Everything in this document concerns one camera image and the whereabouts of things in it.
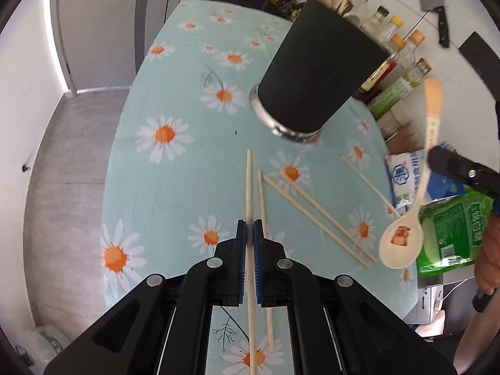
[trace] chopstick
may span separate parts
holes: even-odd
[[[264,238],[267,236],[266,228],[266,207],[264,205],[264,185],[262,183],[261,170],[257,170],[257,194],[258,194],[258,208],[262,220],[262,230],[264,231]],[[273,311],[271,307],[266,307],[266,324],[267,324],[267,348],[269,352],[274,351],[274,332],[273,332]]]
[[[371,266],[362,259],[359,255],[357,255],[351,248],[349,248],[338,235],[330,231],[321,221],[319,221],[316,217],[314,217],[307,209],[305,209],[301,204],[296,201],[293,197],[291,197],[286,191],[280,188],[271,178],[268,176],[263,176],[262,179],[269,186],[271,186],[274,190],[276,190],[285,200],[288,201],[292,206],[301,211],[309,220],[311,220],[314,224],[316,224],[319,228],[321,228],[326,235],[328,235],[331,239],[338,243],[348,254],[350,254],[354,259],[357,259],[359,263],[364,265],[367,269],[371,269]]]
[[[340,15],[342,15],[344,10],[346,9],[347,2],[348,2],[348,0],[342,0],[341,6],[338,8],[338,13]]]
[[[394,208],[392,203],[384,197],[384,195],[381,193],[381,191],[376,188],[376,186],[363,174],[363,172],[361,172],[356,167],[356,165],[354,165],[349,159],[347,159],[346,156],[341,155],[341,159],[344,161],[344,163],[346,163],[348,166],[350,166],[351,169],[353,170],[353,172],[356,175],[358,175],[364,181],[364,183],[366,183],[370,187],[370,189],[372,189],[382,199],[382,201],[386,204],[387,207],[389,207],[392,210],[392,212],[396,215],[396,217],[399,217],[399,213]]]
[[[245,272],[247,274],[248,344],[250,346],[250,375],[257,375],[257,320],[255,313],[257,296],[255,293],[255,262],[253,255],[253,159],[251,149],[247,150],[246,195],[247,247],[245,250]]]
[[[294,188],[303,198],[305,198],[317,211],[319,211],[330,223],[337,227],[347,238],[349,238],[356,246],[363,251],[373,262],[377,263],[376,257],[370,253],[367,248],[361,244],[356,238],[354,238],[349,231],[347,231],[337,220],[335,220],[331,214],[329,214],[316,200],[314,200],[309,193],[307,193],[298,183],[291,180],[286,173],[282,170],[279,171],[279,175],[285,179],[288,184]]]

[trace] green package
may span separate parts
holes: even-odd
[[[493,200],[466,187],[466,193],[430,205],[420,214],[423,248],[417,258],[422,277],[474,263]]]

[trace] knife handle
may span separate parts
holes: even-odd
[[[449,31],[448,31],[448,19],[446,18],[446,11],[441,5],[434,8],[434,12],[437,12],[437,30],[439,31],[439,44],[444,48],[449,48]]]

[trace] human hand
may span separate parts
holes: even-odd
[[[476,282],[484,293],[500,288],[500,217],[493,212],[482,233],[482,245],[474,266]]]

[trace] white wall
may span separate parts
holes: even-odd
[[[13,341],[33,326],[23,270],[30,171],[63,94],[48,44],[44,0],[22,0],[0,34],[0,325]]]

